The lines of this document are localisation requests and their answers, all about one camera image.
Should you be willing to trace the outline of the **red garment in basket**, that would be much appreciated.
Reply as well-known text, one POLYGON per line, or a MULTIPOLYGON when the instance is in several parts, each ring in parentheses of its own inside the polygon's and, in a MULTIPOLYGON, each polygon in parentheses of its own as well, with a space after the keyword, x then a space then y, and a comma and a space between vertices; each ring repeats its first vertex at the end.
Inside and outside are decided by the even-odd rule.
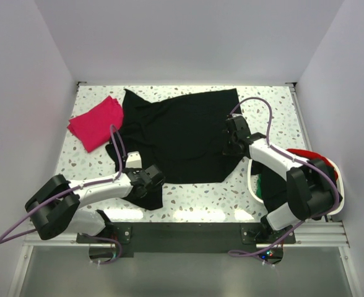
POLYGON ((309 151, 309 150, 297 149, 297 148, 288 148, 287 151, 294 154, 294 155, 297 155, 299 157, 303 157, 303 158, 306 158, 306 159, 309 159, 309 160, 313 160, 313 159, 317 159, 317 158, 321 159, 322 161, 325 162, 325 164, 327 166, 334 167, 326 157, 320 155, 319 153, 312 152, 312 151, 309 151))

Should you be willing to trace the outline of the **black clothes in basket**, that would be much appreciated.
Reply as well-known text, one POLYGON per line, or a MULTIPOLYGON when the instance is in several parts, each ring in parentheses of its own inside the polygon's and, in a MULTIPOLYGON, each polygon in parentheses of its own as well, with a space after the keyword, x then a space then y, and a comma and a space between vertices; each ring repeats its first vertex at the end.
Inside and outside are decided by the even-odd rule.
MULTIPOLYGON (((331 166, 327 168, 336 183, 337 175, 334 168, 331 166)), ((262 200, 268 212, 287 202, 287 183, 282 177, 256 161, 253 161, 252 174, 261 175, 262 200)))

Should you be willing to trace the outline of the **black t shirt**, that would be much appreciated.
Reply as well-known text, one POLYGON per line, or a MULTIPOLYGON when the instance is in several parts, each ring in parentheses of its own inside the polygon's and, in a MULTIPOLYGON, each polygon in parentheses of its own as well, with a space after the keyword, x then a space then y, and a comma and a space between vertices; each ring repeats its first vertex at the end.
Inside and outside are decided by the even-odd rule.
POLYGON ((155 103, 126 90, 123 123, 115 140, 128 153, 139 152, 144 168, 156 165, 166 183, 221 183, 241 161, 223 154, 225 121, 238 102, 236 89, 155 103))

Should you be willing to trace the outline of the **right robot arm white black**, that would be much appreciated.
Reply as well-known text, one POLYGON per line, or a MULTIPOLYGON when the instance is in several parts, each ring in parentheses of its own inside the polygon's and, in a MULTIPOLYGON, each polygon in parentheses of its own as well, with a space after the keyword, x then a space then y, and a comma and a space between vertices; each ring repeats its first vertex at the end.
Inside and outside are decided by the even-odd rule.
POLYGON ((324 160, 299 157, 271 144, 264 134, 251 133, 242 115, 229 115, 225 124, 228 140, 224 154, 249 158, 286 183, 286 201, 276 209, 268 210, 262 219, 259 234, 263 241, 274 243, 285 227, 337 212, 344 205, 336 179, 324 160))

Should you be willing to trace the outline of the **folded pink red t shirt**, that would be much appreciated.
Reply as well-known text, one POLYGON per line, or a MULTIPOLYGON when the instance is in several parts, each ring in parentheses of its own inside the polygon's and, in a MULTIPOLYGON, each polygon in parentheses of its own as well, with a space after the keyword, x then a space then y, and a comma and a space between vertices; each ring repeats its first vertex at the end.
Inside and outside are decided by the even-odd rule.
POLYGON ((110 138, 110 126, 120 128, 123 123, 123 108, 117 99, 107 96, 88 112, 69 120, 67 129, 90 153, 110 138))

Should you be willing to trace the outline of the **aluminium frame rail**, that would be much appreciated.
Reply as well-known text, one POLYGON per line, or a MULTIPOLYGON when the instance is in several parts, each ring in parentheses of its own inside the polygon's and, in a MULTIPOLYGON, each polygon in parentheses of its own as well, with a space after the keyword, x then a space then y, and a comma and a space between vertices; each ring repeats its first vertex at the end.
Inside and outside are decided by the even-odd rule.
MULTIPOLYGON (((87 238, 77 239, 77 234, 65 233, 53 239, 43 241, 36 234, 29 234, 23 241, 24 246, 104 246, 99 241, 89 242, 87 238)), ((342 223, 335 222, 306 222, 298 227, 283 241, 284 247, 348 247, 349 242, 342 223)))

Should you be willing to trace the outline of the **white laundry basket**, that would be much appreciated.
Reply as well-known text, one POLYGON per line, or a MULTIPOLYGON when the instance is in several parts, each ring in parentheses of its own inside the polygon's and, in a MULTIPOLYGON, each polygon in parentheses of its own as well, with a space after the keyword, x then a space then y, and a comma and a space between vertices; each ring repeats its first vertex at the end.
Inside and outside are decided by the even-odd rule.
MULTIPOLYGON (((338 192, 339 192, 339 194, 341 196, 341 200, 339 202, 338 208, 336 208, 332 212, 328 213, 329 216, 333 216, 333 215, 337 215, 344 208, 345 191, 344 191, 344 183, 343 183, 342 175, 341 175, 341 172, 340 172, 339 168, 337 167, 337 165, 332 160, 330 160, 330 159, 327 159, 327 160, 329 161, 331 166, 334 168, 334 172, 337 175, 336 186, 337 186, 337 190, 338 190, 338 192)), ((255 174, 252 174, 252 169, 253 169, 253 161, 251 159, 249 159, 248 160, 248 169, 247 169, 249 197, 254 199, 260 206, 264 206, 263 200, 256 195, 256 191, 257 191, 257 188, 258 188, 258 184, 257 184, 258 176, 255 175, 255 174)))

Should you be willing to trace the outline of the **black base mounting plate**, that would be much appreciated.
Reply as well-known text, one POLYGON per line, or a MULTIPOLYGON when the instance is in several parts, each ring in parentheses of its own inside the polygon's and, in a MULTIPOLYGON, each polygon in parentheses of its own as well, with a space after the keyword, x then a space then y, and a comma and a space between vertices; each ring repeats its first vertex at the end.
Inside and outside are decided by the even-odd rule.
POLYGON ((93 239, 77 235, 78 244, 89 244, 90 255, 99 256, 118 247, 110 242, 117 240, 122 245, 123 257, 134 257, 136 253, 204 253, 223 254, 231 250, 255 252, 259 245, 268 246, 287 231, 265 230, 261 223, 109 223, 100 238, 93 239))

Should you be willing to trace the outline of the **green garment in basket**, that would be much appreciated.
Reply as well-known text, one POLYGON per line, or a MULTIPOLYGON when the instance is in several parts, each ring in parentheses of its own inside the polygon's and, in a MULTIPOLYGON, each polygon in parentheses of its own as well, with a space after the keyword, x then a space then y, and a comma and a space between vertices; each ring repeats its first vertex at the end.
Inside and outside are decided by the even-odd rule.
POLYGON ((260 200, 262 200, 262 189, 261 189, 261 175, 258 175, 258 178, 256 180, 256 197, 260 200))

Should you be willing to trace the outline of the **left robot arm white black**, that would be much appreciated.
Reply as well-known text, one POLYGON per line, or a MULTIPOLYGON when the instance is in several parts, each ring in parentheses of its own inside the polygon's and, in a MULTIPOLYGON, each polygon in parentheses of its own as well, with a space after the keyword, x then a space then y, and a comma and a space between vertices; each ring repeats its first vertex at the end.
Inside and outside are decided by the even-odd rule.
POLYGON ((147 210, 162 208, 165 176, 156 165, 146 169, 125 168, 103 179, 67 180, 57 174, 25 204, 39 237, 49 240, 65 231, 85 233, 99 243, 112 236, 104 211, 83 208, 108 199, 122 199, 147 210))

